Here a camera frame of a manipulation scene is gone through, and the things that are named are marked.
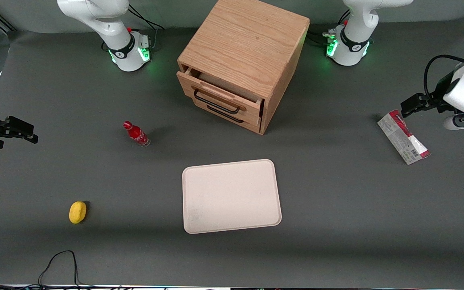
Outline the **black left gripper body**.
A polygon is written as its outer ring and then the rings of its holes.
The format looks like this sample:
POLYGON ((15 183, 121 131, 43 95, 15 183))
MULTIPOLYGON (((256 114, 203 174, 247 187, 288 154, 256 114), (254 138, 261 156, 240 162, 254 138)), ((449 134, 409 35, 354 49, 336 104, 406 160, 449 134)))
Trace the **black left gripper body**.
POLYGON ((428 104, 431 108, 438 110, 438 113, 456 112, 456 109, 443 100, 452 82, 453 74, 448 74, 438 81, 433 92, 429 93, 428 104))

